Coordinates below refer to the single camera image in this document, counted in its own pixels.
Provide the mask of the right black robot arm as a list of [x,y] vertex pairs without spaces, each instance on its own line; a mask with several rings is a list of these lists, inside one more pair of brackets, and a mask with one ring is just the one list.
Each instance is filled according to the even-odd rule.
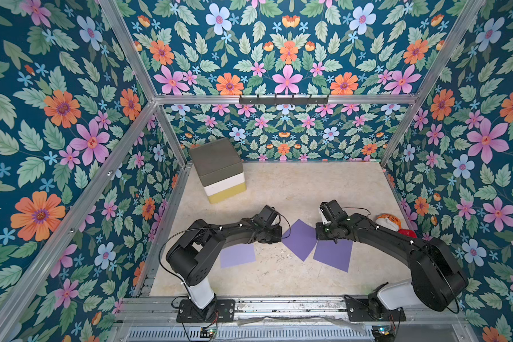
[[323,202],[322,221],[316,224],[319,241],[350,240],[371,246],[397,259],[410,270],[410,279],[386,283],[369,295],[369,308],[378,315],[406,306],[426,306],[442,312],[466,290],[466,273],[440,239],[409,237],[379,224],[366,215],[347,214],[337,201]]

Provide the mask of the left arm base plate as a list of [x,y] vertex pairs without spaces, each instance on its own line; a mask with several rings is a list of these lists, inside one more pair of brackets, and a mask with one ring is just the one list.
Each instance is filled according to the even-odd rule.
[[236,301],[213,299],[204,309],[199,309],[189,299],[183,299],[178,308],[177,323],[228,323],[234,320]]

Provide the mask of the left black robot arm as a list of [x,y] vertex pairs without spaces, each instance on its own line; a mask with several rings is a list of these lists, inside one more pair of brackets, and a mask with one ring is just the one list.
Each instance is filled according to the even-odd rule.
[[198,219],[186,229],[165,255],[172,273],[188,291],[192,305],[206,311],[215,305],[208,274],[223,249],[237,245],[273,245],[282,241],[282,216],[266,205],[253,217],[238,222],[215,225]]

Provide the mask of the purple square paper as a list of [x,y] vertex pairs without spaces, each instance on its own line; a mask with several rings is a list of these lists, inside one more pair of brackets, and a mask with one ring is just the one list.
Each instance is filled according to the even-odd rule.
[[314,260],[343,272],[349,271],[353,242],[350,240],[318,241]]
[[316,230],[298,219],[284,233],[282,243],[302,262],[305,262],[317,244]]

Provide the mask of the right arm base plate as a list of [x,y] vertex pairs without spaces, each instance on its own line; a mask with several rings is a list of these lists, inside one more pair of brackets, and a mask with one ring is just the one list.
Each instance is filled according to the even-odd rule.
[[359,298],[350,295],[343,296],[347,315],[351,322],[404,322],[406,315],[402,309],[386,309],[377,298]]

